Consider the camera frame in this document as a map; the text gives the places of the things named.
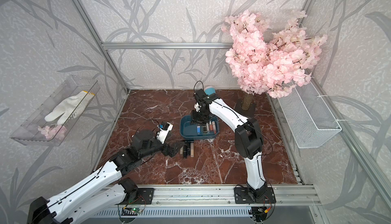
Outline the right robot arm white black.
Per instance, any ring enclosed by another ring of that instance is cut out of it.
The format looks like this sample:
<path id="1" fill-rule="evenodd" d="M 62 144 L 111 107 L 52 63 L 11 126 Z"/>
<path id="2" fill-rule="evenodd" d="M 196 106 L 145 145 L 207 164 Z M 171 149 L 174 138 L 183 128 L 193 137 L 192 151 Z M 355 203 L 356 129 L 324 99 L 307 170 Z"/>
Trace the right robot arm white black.
<path id="1" fill-rule="evenodd" d="M 196 100 L 193 110 L 196 116 L 203 120 L 216 116 L 233 130 L 236 150 L 245 160 L 248 192 L 253 195 L 265 193 L 267 183 L 262 168 L 263 139 L 258 121 L 236 112 L 215 93 L 208 95 L 199 89 L 194 91 L 193 96 Z"/>

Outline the tan lipstick tube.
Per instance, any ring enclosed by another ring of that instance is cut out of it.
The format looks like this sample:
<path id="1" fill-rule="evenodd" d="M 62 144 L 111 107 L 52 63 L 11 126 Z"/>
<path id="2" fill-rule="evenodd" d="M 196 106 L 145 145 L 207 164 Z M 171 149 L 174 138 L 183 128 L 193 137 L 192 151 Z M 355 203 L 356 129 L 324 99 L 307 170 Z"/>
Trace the tan lipstick tube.
<path id="1" fill-rule="evenodd" d="M 190 156 L 194 157 L 194 143 L 193 142 L 190 143 Z"/>

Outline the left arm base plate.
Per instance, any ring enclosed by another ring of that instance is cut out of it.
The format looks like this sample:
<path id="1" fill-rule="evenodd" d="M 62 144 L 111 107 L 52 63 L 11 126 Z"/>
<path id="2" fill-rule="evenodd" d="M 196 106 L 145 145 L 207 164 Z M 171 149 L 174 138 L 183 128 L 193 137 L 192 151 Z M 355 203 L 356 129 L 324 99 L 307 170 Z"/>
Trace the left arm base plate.
<path id="1" fill-rule="evenodd" d="M 120 205 L 151 205 L 154 191 L 154 188 L 138 188 L 137 190 L 132 190 L 126 194 L 124 201 Z"/>

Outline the teal plastic storage box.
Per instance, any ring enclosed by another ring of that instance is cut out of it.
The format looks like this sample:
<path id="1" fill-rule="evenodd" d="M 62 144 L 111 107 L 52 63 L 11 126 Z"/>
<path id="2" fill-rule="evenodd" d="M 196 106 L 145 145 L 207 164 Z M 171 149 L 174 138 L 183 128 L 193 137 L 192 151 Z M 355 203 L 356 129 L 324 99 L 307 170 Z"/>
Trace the teal plastic storage box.
<path id="1" fill-rule="evenodd" d="M 213 131 L 203 133 L 202 125 L 206 125 L 206 124 L 192 123 L 191 115 L 186 115 L 182 117 L 180 121 L 180 134 L 185 140 L 196 141 L 196 140 L 204 140 L 204 139 L 214 139 L 220 133 L 220 126 L 216 116 L 212 117 L 210 121 L 211 122 L 215 121 L 216 123 L 216 128 L 217 128 L 216 134 L 214 134 Z M 201 134 L 197 134 L 197 126 L 201 127 Z"/>

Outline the light pink lipstick tube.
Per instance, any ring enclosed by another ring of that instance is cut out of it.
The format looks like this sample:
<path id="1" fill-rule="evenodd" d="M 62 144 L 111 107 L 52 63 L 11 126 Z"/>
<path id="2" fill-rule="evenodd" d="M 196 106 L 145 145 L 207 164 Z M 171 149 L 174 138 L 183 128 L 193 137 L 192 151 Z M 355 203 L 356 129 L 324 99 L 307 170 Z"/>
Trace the light pink lipstick tube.
<path id="1" fill-rule="evenodd" d="M 214 134 L 216 134 L 216 133 L 217 133 L 217 128 L 216 128 L 216 123 L 215 123 L 215 121 L 212 121 L 212 127 L 213 127 L 213 132 L 214 132 Z"/>

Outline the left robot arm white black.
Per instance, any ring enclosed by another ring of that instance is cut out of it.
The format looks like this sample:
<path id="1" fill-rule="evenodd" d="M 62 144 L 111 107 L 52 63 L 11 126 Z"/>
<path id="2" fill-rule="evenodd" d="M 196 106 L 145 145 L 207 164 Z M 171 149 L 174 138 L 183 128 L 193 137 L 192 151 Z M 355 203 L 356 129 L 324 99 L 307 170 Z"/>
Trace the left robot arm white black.
<path id="1" fill-rule="evenodd" d="M 157 153 L 174 157 L 185 144 L 165 143 L 170 130 L 142 130 L 130 147 L 121 149 L 102 167 L 67 190 L 48 199 L 39 197 L 30 204 L 28 224 L 79 224 L 109 206 L 141 197 L 136 184 L 126 177 L 142 165 L 144 158 Z"/>

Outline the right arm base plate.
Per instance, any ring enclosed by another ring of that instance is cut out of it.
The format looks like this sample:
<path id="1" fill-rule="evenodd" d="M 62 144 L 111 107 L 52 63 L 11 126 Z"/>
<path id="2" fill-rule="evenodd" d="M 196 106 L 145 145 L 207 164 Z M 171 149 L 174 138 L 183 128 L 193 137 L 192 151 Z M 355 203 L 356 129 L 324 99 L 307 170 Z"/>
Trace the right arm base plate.
<path id="1" fill-rule="evenodd" d="M 236 204 L 275 204 L 276 198 L 272 187 L 263 185 L 260 189 L 254 190 L 251 187 L 236 185 L 234 188 Z"/>

